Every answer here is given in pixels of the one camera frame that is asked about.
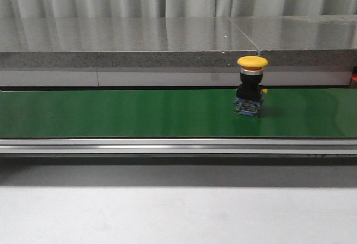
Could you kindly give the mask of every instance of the yellow button cap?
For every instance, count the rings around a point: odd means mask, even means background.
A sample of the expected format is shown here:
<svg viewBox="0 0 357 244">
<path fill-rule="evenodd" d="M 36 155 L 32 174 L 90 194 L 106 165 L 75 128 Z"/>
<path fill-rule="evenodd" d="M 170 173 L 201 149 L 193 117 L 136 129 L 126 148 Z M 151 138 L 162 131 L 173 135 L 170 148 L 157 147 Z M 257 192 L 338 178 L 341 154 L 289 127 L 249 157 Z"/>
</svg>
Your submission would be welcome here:
<svg viewBox="0 0 357 244">
<path fill-rule="evenodd" d="M 237 63 L 242 67 L 265 67 L 269 64 L 268 60 L 260 56 L 243 56 Z"/>
</svg>

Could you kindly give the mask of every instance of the metal rail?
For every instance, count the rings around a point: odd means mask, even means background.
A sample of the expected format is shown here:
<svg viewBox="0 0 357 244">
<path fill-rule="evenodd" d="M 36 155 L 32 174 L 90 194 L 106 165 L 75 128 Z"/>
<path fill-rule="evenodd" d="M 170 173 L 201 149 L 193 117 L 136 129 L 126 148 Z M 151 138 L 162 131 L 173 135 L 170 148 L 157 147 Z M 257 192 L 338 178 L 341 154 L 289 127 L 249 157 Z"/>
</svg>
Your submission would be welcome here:
<svg viewBox="0 0 357 244">
<path fill-rule="evenodd" d="M 357 157 L 357 139 L 0 139 L 0 157 Z"/>
</svg>

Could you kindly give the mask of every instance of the white floor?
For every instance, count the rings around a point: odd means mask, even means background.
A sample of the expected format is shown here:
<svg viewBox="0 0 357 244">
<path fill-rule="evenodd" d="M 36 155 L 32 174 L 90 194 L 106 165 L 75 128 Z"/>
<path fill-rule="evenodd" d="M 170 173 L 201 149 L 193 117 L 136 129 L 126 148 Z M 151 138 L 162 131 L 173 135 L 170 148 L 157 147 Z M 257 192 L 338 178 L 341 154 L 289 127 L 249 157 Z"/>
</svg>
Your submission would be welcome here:
<svg viewBox="0 0 357 244">
<path fill-rule="evenodd" d="M 357 243 L 357 167 L 0 168 L 0 243 Z"/>
</svg>

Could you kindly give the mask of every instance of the yellow mushroom button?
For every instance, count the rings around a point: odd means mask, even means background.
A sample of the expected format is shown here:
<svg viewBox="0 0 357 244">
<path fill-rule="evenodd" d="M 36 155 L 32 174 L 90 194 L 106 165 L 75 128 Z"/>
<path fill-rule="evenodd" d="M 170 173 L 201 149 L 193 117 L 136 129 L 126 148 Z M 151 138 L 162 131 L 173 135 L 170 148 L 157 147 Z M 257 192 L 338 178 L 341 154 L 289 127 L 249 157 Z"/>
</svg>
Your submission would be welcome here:
<svg viewBox="0 0 357 244">
<path fill-rule="evenodd" d="M 237 63 L 247 70 L 261 70 L 269 64 L 268 60 L 260 56 L 243 56 Z"/>
</svg>

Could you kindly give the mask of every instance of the conveyor belt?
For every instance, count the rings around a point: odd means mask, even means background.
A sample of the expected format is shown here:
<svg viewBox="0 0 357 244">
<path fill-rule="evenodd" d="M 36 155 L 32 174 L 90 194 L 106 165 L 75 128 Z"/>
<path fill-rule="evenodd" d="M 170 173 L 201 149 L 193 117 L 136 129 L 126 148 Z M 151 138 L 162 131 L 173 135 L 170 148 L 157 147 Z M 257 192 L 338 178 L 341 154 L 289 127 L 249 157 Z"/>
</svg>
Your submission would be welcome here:
<svg viewBox="0 0 357 244">
<path fill-rule="evenodd" d="M 357 90 L 271 89 L 260 117 L 234 90 L 0 93 L 2 155 L 357 155 Z"/>
</svg>

